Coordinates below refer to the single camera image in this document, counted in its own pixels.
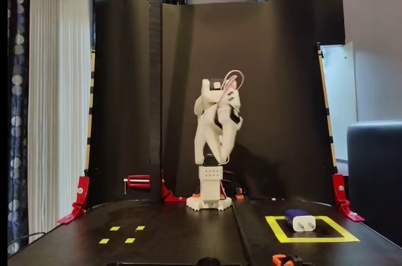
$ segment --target black table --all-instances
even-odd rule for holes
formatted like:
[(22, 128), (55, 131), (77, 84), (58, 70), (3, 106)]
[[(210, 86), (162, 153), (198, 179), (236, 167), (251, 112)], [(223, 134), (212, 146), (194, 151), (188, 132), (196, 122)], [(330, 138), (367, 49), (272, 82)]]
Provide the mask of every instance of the black table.
[[(265, 216), (282, 216), (287, 208), (303, 208), (315, 216), (328, 216), (360, 242), (280, 243)], [(248, 221), (247, 215), (255, 221)], [(286, 231), (281, 220), (278, 223)], [(253, 230), (259, 233), (244, 233)], [(321, 229), (319, 232), (338, 237), (336, 231)], [(107, 243), (102, 243), (104, 239), (108, 239)], [(316, 266), (397, 266), (402, 261), (400, 248), (363, 224), (343, 217), (333, 207), (317, 203), (246, 200), (223, 212), (196, 212), (182, 203), (151, 205), (119, 201), (90, 210), (69, 225), (57, 227), (10, 257), (8, 265), (87, 266), (123, 262), (194, 265), (204, 257), (218, 258), (226, 265), (247, 265), (250, 257), (245, 248), (256, 240), (257, 250), (263, 249), (265, 265), (271, 265), (271, 257), (277, 253), (299, 254)]]

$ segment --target orange part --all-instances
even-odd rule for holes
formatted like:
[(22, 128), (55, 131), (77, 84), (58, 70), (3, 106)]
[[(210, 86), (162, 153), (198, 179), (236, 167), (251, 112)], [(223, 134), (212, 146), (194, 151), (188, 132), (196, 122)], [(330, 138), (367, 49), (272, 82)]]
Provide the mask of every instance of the orange part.
[[(275, 266), (282, 266), (282, 259), (286, 258), (286, 255), (274, 255), (272, 257), (272, 262)], [(284, 266), (295, 266), (292, 261), (288, 261), (284, 264)]]
[(286, 258), (286, 255), (274, 255), (272, 257), (272, 262), (275, 266), (281, 266), (282, 262), (281, 259)]

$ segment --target gray chair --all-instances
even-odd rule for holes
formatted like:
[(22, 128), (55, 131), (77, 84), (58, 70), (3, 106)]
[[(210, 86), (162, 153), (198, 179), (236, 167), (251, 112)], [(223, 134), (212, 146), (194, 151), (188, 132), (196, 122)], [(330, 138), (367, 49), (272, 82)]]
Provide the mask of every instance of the gray chair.
[(402, 246), (402, 120), (349, 126), (347, 153), (352, 211)]

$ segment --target yellow black striped tape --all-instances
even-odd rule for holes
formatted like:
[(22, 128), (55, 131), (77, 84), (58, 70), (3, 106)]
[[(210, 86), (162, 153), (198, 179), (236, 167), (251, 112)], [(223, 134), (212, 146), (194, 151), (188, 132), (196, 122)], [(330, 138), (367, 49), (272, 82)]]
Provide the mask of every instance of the yellow black striped tape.
[(334, 138), (332, 137), (332, 127), (331, 127), (331, 118), (329, 115), (329, 105), (328, 105), (328, 98), (327, 98), (327, 88), (325, 87), (325, 76), (324, 76), (324, 69), (322, 64), (322, 52), (318, 50), (318, 59), (320, 60), (320, 71), (321, 71), (321, 81), (322, 81), (322, 88), (324, 91), (324, 99), (325, 99), (325, 108), (327, 109), (327, 122), (328, 122), (328, 131), (331, 143), (331, 153), (332, 153), (332, 163), (334, 167), (337, 166), (337, 161), (335, 157), (335, 147), (334, 147)]
[(85, 170), (89, 167), (89, 151), (90, 151), (90, 133), (92, 128), (92, 106), (94, 104), (94, 76), (95, 76), (95, 51), (92, 51), (90, 59), (90, 95), (88, 110), (88, 138), (87, 138), (87, 160), (85, 162)]

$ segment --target yellow tape square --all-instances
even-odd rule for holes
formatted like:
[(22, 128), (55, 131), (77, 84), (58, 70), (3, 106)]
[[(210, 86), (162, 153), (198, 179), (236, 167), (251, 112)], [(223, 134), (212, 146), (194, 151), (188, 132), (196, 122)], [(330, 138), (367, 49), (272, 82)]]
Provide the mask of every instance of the yellow tape square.
[(265, 219), (273, 230), (275, 236), (281, 243), (342, 243), (342, 242), (360, 242), (358, 238), (349, 233), (345, 228), (341, 227), (333, 219), (327, 216), (315, 216), (316, 220), (322, 220), (331, 226), (334, 230), (342, 235), (342, 237), (333, 238), (289, 238), (279, 226), (277, 220), (284, 220), (285, 216), (266, 216)]

